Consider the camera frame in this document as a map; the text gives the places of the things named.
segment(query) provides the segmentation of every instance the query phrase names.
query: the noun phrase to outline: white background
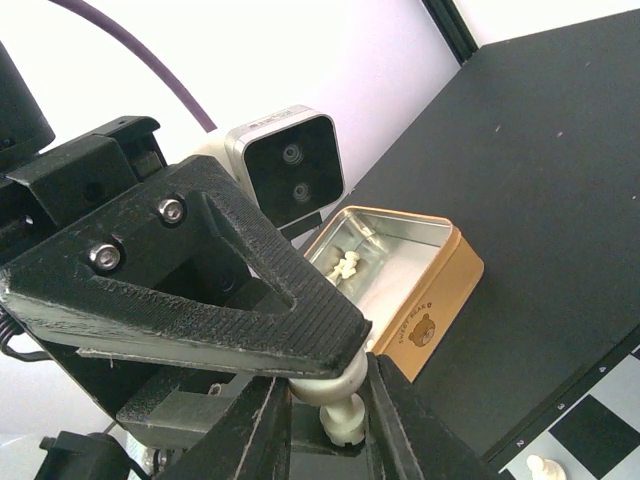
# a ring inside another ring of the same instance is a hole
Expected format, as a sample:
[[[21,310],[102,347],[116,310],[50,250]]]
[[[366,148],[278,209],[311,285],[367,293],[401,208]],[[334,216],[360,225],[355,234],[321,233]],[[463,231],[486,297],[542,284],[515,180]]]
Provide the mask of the white background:
[[[480,45],[640,7],[632,0],[456,2]],[[331,115],[347,190],[458,70],[420,0],[90,3],[146,43],[219,125],[295,103]],[[57,142],[125,114],[161,123],[157,137],[170,161],[202,140],[164,85],[106,34],[44,0],[0,0],[0,8],[0,39]],[[87,433],[108,423],[55,365],[0,357],[0,445],[10,436]]]

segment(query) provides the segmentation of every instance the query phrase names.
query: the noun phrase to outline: depth camera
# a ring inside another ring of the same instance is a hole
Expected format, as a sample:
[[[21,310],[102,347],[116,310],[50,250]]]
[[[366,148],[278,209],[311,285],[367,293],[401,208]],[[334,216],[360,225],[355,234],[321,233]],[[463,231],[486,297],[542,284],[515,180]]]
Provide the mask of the depth camera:
[[[344,191],[333,120],[302,105],[216,130],[196,153],[224,165],[278,228],[316,213]]]

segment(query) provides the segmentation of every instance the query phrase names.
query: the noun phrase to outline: gold tin box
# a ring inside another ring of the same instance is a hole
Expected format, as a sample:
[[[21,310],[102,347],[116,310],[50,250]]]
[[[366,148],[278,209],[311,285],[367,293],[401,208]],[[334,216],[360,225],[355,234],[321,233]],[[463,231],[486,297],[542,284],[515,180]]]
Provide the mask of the gold tin box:
[[[368,351],[413,381],[482,276],[484,264],[446,218],[351,206],[305,257],[329,276],[345,253],[356,273],[336,287],[373,323]]]

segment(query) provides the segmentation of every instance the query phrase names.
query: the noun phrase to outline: black tabletop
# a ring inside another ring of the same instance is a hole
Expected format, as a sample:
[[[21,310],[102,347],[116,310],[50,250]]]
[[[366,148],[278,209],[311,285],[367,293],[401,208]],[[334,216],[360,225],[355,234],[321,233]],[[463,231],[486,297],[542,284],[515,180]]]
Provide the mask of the black tabletop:
[[[640,323],[639,47],[640,11],[483,47],[342,202],[485,261],[415,382],[479,454]]]

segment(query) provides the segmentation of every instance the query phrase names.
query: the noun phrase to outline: bear logo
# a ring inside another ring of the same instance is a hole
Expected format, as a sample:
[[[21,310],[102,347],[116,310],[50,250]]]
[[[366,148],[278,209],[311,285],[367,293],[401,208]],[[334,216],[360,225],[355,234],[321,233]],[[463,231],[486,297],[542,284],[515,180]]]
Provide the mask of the bear logo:
[[[411,340],[416,347],[424,347],[431,341],[435,332],[436,324],[433,323],[429,314],[426,313],[422,317],[422,320],[418,322],[416,328],[413,329],[413,332],[409,334],[409,340]]]

